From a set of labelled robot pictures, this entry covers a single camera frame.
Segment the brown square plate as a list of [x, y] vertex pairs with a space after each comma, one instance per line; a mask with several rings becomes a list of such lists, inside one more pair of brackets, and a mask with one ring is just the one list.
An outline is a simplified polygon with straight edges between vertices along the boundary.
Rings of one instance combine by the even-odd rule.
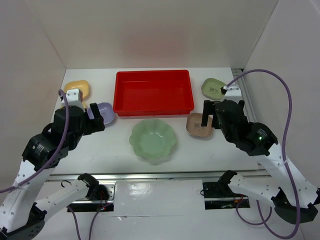
[[202, 114], [198, 112], [190, 113], [187, 116], [186, 130], [188, 134], [195, 138], [208, 139], [213, 135], [212, 118], [208, 117], [207, 126], [202, 126]]

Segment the green scalloped bowl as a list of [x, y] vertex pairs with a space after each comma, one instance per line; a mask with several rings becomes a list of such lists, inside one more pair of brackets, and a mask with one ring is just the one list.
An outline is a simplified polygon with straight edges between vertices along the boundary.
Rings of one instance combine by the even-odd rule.
[[129, 144], [139, 159], [157, 166], [170, 160], [177, 143], [174, 129], [160, 119], [144, 119], [131, 130]]

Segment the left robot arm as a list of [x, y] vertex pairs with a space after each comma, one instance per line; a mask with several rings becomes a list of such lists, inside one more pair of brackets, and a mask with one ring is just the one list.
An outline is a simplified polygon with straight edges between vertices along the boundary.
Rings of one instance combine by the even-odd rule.
[[107, 188], [89, 173], [83, 173], [59, 191], [38, 200], [37, 196], [60, 160], [76, 148], [82, 136], [105, 129], [96, 103], [90, 104], [93, 118], [78, 106], [55, 111], [53, 122], [33, 136], [22, 153], [13, 185], [0, 206], [0, 238], [31, 240], [56, 213], [74, 201], [106, 201]]

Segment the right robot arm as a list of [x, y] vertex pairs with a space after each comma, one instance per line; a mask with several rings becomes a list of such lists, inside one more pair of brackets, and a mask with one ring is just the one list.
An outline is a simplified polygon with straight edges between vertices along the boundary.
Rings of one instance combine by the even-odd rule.
[[227, 142], [255, 158], [274, 182], [254, 183], [236, 171], [227, 170], [218, 180], [220, 194], [237, 193], [263, 201], [290, 224], [312, 222], [318, 214], [315, 206], [320, 203], [320, 189], [288, 157], [283, 157], [282, 144], [266, 125], [248, 121], [244, 105], [243, 100], [205, 100], [201, 126], [220, 129]]

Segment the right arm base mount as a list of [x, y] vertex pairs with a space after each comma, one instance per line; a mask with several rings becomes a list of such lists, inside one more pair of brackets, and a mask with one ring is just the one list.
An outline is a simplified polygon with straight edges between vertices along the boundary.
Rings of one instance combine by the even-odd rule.
[[233, 193], [231, 189], [220, 182], [203, 182], [200, 194], [204, 197], [205, 210], [235, 209], [242, 202], [240, 208], [250, 208], [246, 195]]

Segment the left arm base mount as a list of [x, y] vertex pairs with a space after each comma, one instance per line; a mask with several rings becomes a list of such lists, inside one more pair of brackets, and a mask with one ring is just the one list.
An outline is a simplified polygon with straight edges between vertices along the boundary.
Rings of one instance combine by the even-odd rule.
[[92, 199], [81, 198], [71, 203], [69, 207], [75, 213], [94, 213], [98, 210], [101, 212], [113, 212], [116, 184], [108, 182], [104, 185], [104, 188], [98, 190]]

